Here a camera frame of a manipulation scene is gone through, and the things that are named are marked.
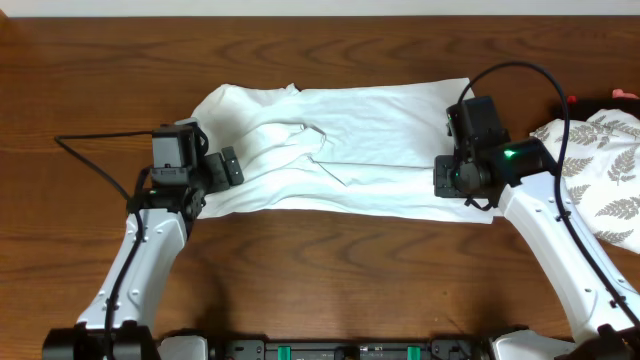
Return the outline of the white printed t-shirt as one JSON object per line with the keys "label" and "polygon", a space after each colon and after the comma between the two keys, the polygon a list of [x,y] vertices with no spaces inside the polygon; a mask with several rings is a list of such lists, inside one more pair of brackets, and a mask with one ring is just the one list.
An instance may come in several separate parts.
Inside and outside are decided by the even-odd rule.
{"label": "white printed t-shirt", "polygon": [[434,194],[434,160],[453,150],[446,109],[468,82],[218,87],[192,115],[210,150],[234,148],[244,181],[207,196],[202,217],[301,209],[491,223],[497,210]]}

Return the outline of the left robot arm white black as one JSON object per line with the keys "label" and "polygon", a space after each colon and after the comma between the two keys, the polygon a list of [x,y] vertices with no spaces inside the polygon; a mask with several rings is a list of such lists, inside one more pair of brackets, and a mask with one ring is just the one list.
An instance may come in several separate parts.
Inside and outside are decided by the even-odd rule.
{"label": "left robot arm white black", "polygon": [[152,336],[172,265],[206,196],[243,183],[231,147],[216,153],[195,118],[150,131],[153,163],[126,194],[126,233],[98,294],[70,328],[49,331],[45,359],[207,359],[201,335]]}

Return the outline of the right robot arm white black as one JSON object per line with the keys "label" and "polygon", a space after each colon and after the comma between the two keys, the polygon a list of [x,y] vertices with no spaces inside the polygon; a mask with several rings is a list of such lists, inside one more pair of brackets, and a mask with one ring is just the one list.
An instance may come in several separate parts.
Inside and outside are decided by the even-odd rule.
{"label": "right robot arm white black", "polygon": [[487,359],[636,359],[639,294],[578,214],[558,162],[537,138],[514,142],[488,97],[446,110],[450,155],[435,159],[434,193],[497,209],[532,250],[559,298],[571,340],[514,329],[483,342]]}

